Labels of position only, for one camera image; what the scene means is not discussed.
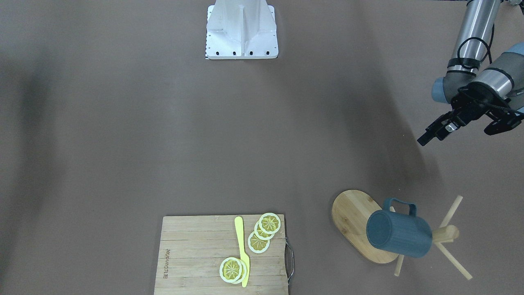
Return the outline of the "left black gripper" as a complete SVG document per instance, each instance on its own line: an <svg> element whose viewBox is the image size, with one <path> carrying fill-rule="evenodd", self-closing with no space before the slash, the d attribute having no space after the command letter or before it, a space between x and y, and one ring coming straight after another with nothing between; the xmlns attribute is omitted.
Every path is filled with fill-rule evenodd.
<svg viewBox="0 0 524 295"><path fill-rule="evenodd" d="M487 112L514 113L510 107L511 99L506 95L498 95L487 85L474 82L460 87L451 101L452 110L433 121L421 135L417 142L421 146L427 145L433 138L444 140L457 128L464 127L474 120L478 120Z"/></svg>

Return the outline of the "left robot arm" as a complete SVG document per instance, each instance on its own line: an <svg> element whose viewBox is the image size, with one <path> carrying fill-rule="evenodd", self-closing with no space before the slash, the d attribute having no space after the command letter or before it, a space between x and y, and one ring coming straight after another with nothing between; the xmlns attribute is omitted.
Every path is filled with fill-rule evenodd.
<svg viewBox="0 0 524 295"><path fill-rule="evenodd" d="M523 122L524 49L517 43L492 58L495 19L500 0L469 0L447 74L436 79L434 101L448 103L441 115L418 138L425 146L444 140L452 132L483 116L491 119L484 132L493 136L511 131Z"/></svg>

